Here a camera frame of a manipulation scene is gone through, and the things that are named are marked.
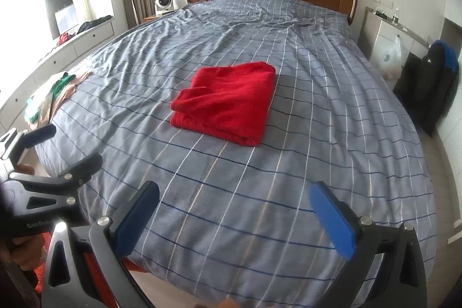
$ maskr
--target green cloth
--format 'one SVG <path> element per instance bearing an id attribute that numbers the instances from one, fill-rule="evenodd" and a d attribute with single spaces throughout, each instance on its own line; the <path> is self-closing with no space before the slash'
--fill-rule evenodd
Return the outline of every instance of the green cloth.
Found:
<path id="1" fill-rule="evenodd" d="M 42 101 L 45 99 L 45 97 L 47 96 L 47 94 L 48 93 L 53 94 L 53 100 L 51 102 L 53 103 L 56 100 L 56 98 L 58 98 L 59 94 L 64 89 L 64 87 L 68 85 L 69 82 L 71 82 L 73 79 L 75 79 L 74 74 L 68 74 L 67 72 L 64 72 L 62 77 L 52 85 L 51 89 L 48 92 L 45 93 L 45 96 L 41 99 L 40 102 L 38 102 L 37 100 L 34 100 L 35 96 L 32 96 L 31 98 L 29 98 L 27 100 L 27 107 L 25 111 L 26 119 L 28 119 L 29 122 L 31 123 L 35 123 L 38 119 L 38 114 L 40 112 L 40 105 Z"/>

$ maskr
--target bed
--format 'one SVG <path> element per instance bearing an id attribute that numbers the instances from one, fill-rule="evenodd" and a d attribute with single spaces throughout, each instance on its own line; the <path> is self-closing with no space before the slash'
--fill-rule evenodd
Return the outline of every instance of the bed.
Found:
<path id="1" fill-rule="evenodd" d="M 357 0 L 188 1 L 84 60 L 93 74 L 37 148 L 50 175 L 102 154 L 79 192 L 88 220 L 154 180 L 162 201 L 133 262 L 210 302 L 311 307 L 344 263 L 309 205 L 309 185 L 323 180 L 358 215 L 410 221 L 428 277 L 433 187 L 409 116 L 349 38 Z M 277 74 L 260 146 L 169 124 L 170 102 L 199 67 L 255 61 Z"/>

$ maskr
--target plastic bottle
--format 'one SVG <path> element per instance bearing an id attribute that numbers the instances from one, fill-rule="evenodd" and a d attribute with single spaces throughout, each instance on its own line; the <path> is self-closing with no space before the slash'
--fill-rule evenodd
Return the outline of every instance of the plastic bottle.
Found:
<path id="1" fill-rule="evenodd" d="M 393 15 L 393 19 L 391 19 L 391 21 L 394 22 L 395 24 L 398 24 L 399 18 L 400 18 L 400 9 L 396 9 Z"/>

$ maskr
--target floor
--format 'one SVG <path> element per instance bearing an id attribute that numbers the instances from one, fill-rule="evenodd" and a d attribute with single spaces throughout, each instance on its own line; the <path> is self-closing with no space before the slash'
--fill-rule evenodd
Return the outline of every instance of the floor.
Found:
<path id="1" fill-rule="evenodd" d="M 438 308 L 443 299 L 454 286 L 462 273 L 462 239 L 447 244 L 447 239 L 454 230 L 455 210 L 453 208 L 451 185 L 454 185 L 450 173 L 449 161 L 442 149 L 441 140 L 419 133 L 422 148 L 435 192 L 437 206 L 438 245 L 435 266 L 428 281 L 428 308 Z M 30 163 L 36 169 L 36 175 L 47 176 L 38 161 L 35 150 L 29 150 L 23 162 Z M 195 303 L 202 303 L 188 293 L 180 291 L 151 274 L 132 273 L 144 293 L 158 308 L 193 308 Z"/>

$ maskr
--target plastic bag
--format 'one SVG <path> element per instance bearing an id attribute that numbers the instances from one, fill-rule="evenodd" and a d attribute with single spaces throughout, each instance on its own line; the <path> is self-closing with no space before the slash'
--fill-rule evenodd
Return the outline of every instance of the plastic bag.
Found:
<path id="1" fill-rule="evenodd" d="M 381 56 L 378 69 L 385 80 L 397 80 L 401 76 L 401 40 L 396 35 L 394 44 Z"/>

